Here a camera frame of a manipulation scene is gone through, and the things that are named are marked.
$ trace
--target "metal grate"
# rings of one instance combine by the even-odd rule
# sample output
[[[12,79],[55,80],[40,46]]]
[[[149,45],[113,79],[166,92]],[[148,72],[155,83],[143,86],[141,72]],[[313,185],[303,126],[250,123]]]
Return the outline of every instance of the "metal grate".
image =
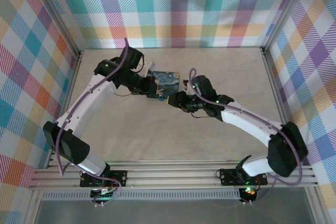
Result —
[[[238,189],[203,190],[128,190],[122,191],[117,199],[122,200],[187,200],[187,199],[237,199]],[[72,190],[45,191],[42,200],[91,200],[90,191]]]

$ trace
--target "vent grille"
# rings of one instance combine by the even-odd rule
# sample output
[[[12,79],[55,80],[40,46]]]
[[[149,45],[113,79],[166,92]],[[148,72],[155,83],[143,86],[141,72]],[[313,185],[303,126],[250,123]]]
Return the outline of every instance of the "vent grille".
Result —
[[[128,190],[122,191],[117,199],[123,200],[183,200],[183,199],[237,199],[238,189],[195,189],[195,190]],[[45,191],[42,200],[91,200],[90,191]]]

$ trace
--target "colorful plaid wall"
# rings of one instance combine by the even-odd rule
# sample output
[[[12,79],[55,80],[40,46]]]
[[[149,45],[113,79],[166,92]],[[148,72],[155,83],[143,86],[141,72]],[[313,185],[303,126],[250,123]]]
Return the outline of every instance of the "colorful plaid wall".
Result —
[[[299,0],[271,53],[282,100],[336,223],[336,0]]]
[[[74,55],[41,0],[0,0],[0,224],[19,223],[42,131],[60,112]]]
[[[56,0],[87,48],[260,46],[286,0]]]

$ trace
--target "plaid wallpaper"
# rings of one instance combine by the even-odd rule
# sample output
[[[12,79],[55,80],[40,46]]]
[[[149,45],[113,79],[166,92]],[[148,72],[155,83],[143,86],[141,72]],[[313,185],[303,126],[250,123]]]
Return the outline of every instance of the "plaid wallpaper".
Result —
[[[260,46],[286,0],[56,2],[78,40],[96,49],[120,48],[124,37],[134,47]]]
[[[299,0],[273,46],[273,72],[336,223],[336,0]]]
[[[0,224],[19,223],[75,56],[41,0],[0,0]]]

